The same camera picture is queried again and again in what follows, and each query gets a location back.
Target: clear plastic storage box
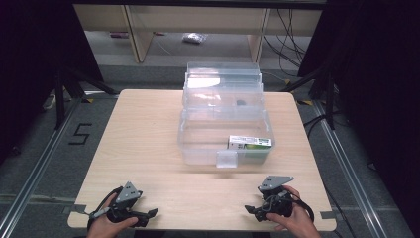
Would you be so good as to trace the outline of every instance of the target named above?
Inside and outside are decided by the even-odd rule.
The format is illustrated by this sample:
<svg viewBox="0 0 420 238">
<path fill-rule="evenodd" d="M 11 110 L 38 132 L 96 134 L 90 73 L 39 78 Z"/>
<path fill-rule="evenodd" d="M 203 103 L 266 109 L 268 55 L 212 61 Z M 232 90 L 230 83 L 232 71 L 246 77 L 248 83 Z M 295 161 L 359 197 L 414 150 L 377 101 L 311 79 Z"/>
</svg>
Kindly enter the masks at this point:
<svg viewBox="0 0 420 238">
<path fill-rule="evenodd" d="M 178 145 L 187 164 L 262 164 L 275 145 L 256 63 L 191 62 Z"/>
</svg>

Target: gray floor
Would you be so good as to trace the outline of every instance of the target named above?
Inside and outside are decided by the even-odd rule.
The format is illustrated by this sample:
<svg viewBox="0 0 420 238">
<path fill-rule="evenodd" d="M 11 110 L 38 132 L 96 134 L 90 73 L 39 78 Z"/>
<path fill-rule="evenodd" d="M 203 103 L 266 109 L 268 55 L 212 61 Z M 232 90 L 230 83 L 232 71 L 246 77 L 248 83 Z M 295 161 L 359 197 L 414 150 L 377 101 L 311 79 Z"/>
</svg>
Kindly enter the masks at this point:
<svg viewBox="0 0 420 238">
<path fill-rule="evenodd" d="M 166 33 L 155 36 L 148 51 L 146 60 L 135 63 L 130 42 L 127 39 L 111 39 L 108 33 L 86 33 L 95 57 L 100 64 L 105 82 L 115 89 L 124 88 L 169 88 L 181 89 L 186 64 L 189 61 L 251 61 L 246 36 L 208 35 L 200 45 L 182 42 L 182 34 Z M 272 44 L 281 48 L 278 39 L 270 36 Z M 296 38 L 299 46 L 305 49 L 310 38 Z M 285 53 L 298 60 L 294 51 Z M 292 82 L 297 67 L 280 61 L 265 43 L 262 49 L 260 68 L 267 91 L 279 91 L 285 81 Z M 307 92 L 310 83 L 293 92 L 297 101 L 309 100 Z M 95 88 L 85 85 L 86 90 Z M 106 127 L 106 123 L 115 105 L 116 98 L 104 97 L 94 99 L 91 103 L 66 102 L 66 107 L 76 105 L 59 143 L 52 154 L 47 169 L 25 207 L 19 221 L 14 224 L 11 237 L 76 237 L 85 235 L 83 229 L 72 229 L 66 224 L 68 210 L 73 205 L 78 191 L 87 173 L 97 145 Z M 297 105 L 301 119 L 307 122 L 316 117 L 314 106 Z M 0 167 L 0 214 L 4 217 L 14 197 L 21 191 L 32 168 L 42 156 L 44 148 L 54 133 L 54 108 L 40 114 L 32 129 L 18 145 L 21 155 L 11 155 Z M 81 138 L 73 134 L 80 123 L 91 123 L 81 132 L 89 134 L 85 145 L 70 146 L 70 142 L 79 142 Z M 369 159 L 360 145 L 344 116 L 335 117 L 336 133 L 351 161 L 363 189 L 379 217 L 387 237 L 413 237 L 403 217 L 388 194 L 378 174 L 367 167 Z M 357 237 L 376 237 L 372 235 L 368 222 L 364 218 L 352 189 L 342 171 L 337 156 L 325 135 L 321 124 L 314 127 L 309 137 L 321 177 L 326 188 L 331 191 L 337 204 L 330 199 L 336 212 L 337 231 L 343 237 L 352 237 L 349 227 L 339 213 L 343 210 Z M 133 237 L 133 230 L 127 230 L 120 237 Z M 338 237 L 334 232 L 322 232 L 323 237 Z M 249 233 L 234 232 L 168 232 L 166 237 L 251 237 Z M 271 233 L 271 237 L 290 237 L 286 232 Z"/>
</svg>

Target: wooden table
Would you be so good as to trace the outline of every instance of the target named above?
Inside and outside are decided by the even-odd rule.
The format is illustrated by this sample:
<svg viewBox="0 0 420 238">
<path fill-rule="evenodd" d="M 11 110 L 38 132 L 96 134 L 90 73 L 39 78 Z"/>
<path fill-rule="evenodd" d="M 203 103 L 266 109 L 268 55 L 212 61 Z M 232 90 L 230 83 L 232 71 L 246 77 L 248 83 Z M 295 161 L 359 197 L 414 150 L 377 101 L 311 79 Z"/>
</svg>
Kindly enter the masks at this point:
<svg viewBox="0 0 420 238">
<path fill-rule="evenodd" d="M 318 230 L 336 228 L 335 219 L 321 218 L 332 210 L 291 94 L 265 94 L 276 146 L 263 165 L 235 169 L 183 162 L 176 141 L 181 98 L 180 90 L 124 90 L 75 204 L 91 212 L 129 180 L 143 191 L 134 210 L 158 208 L 146 229 L 273 231 L 274 223 L 257 222 L 244 205 L 263 205 L 257 187 L 266 176 L 293 176 L 288 184 L 314 210 Z M 76 212 L 68 218 L 75 228 L 86 222 Z"/>
</svg>

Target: hand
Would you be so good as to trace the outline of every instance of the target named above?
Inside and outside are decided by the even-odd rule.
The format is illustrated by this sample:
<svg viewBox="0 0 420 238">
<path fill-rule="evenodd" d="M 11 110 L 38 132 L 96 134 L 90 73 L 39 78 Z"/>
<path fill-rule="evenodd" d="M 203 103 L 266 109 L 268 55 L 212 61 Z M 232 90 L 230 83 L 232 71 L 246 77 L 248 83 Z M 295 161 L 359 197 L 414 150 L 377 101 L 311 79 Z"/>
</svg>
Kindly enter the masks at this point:
<svg viewBox="0 0 420 238">
<path fill-rule="evenodd" d="M 293 199 L 299 199 L 298 197 L 300 196 L 297 190 L 288 185 L 284 185 L 283 187 L 290 191 Z M 276 231 L 287 229 L 297 238 L 321 237 L 314 224 L 312 223 L 308 213 L 306 213 L 306 210 L 295 202 L 293 202 L 292 206 L 293 210 L 290 217 L 280 216 L 276 213 L 269 213 L 266 215 L 266 218 L 268 218 L 270 221 L 278 223 L 274 229 Z"/>
<path fill-rule="evenodd" d="M 112 199 L 117 195 L 117 193 L 112 194 L 108 199 L 105 201 L 103 208 L 106 208 L 111 203 Z M 113 223 L 108 219 L 106 214 L 103 214 L 96 218 L 93 221 L 93 224 L 90 226 L 89 232 L 87 232 L 86 238 L 114 238 L 120 233 L 122 230 L 135 225 L 138 222 L 137 217 L 131 217 L 124 221 Z"/>
</svg>

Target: small box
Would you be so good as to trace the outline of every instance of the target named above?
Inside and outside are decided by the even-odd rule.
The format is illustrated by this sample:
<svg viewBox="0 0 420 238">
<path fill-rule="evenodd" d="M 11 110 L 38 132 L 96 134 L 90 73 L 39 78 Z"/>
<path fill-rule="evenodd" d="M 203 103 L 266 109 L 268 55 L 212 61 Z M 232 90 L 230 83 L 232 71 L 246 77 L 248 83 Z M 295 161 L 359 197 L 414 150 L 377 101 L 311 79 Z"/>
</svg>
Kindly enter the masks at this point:
<svg viewBox="0 0 420 238">
<path fill-rule="evenodd" d="M 231 150 L 266 150 L 271 148 L 270 138 L 230 136 L 228 149 Z"/>
</svg>

